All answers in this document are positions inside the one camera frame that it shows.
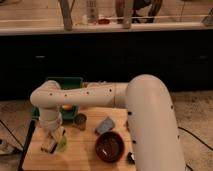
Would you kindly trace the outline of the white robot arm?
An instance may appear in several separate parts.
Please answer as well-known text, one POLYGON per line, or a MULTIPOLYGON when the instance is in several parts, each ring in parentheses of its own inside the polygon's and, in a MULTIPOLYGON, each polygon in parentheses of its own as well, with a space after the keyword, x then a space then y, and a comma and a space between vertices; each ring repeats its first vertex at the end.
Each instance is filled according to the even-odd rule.
POLYGON ((64 128, 59 107, 121 108, 127 111, 137 171, 185 171, 186 163, 170 93, 157 77, 139 75, 128 83, 106 83, 63 90, 48 80, 30 95, 39 122, 55 142, 64 128))

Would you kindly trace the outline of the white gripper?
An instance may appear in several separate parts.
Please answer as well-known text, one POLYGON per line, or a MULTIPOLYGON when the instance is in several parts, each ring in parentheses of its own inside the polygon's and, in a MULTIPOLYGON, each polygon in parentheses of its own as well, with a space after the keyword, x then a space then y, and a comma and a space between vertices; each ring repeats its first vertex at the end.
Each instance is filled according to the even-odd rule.
POLYGON ((56 130, 49 132, 41 145, 41 150, 46 153, 53 154, 57 147, 57 142, 55 140, 60 140, 64 133, 65 128, 63 126, 60 126, 56 130))

